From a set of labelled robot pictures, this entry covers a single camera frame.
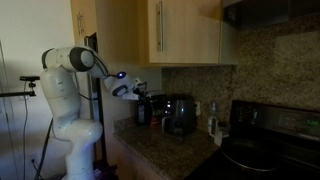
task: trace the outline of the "granite countertop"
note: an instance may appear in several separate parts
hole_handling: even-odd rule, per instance
[[[136,126],[130,118],[115,121],[114,129],[114,137],[164,179],[184,179],[218,149],[201,130],[178,138],[163,133],[160,126]]]

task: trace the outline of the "range hood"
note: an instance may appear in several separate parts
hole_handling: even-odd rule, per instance
[[[320,0],[222,0],[223,21],[246,30],[320,13]]]

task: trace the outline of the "cabinet handle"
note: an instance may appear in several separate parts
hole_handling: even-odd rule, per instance
[[[158,50],[163,51],[163,12],[162,1],[158,5]]]
[[[82,29],[82,15],[80,12],[77,14],[77,20],[78,20],[78,34],[79,36],[82,36],[83,29]]]

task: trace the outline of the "dish soap bottle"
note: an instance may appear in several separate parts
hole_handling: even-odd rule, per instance
[[[216,116],[216,103],[212,103],[210,107],[210,116],[208,118],[208,133],[210,137],[214,137],[218,128],[218,118]]]

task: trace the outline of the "cabinet door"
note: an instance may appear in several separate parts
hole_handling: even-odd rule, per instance
[[[97,30],[94,0],[71,0],[71,13],[75,42],[90,36]]]
[[[142,64],[219,63],[220,0],[138,2]]]

